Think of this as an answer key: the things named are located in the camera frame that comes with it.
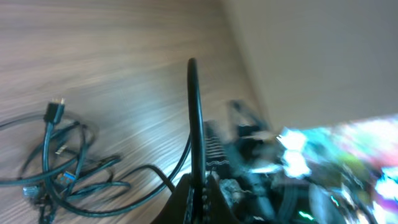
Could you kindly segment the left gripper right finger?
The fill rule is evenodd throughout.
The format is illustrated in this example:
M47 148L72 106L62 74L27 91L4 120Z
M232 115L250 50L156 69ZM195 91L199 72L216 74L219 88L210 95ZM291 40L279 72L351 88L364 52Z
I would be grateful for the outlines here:
M206 178L203 189L203 222L208 224L239 224L228 207L219 185L212 175Z

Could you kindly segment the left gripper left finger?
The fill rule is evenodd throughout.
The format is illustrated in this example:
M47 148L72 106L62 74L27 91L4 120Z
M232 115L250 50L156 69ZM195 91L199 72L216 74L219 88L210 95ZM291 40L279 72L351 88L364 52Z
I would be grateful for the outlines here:
M193 197L191 176L185 174L175 187L164 208L151 224L184 224L190 222L189 208Z

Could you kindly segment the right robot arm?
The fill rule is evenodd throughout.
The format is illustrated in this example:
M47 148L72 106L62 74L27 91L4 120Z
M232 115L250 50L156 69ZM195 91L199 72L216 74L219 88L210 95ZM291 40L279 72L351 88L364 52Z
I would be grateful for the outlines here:
M228 103L224 140L204 123L206 166L241 223L396 223L397 119L271 130Z

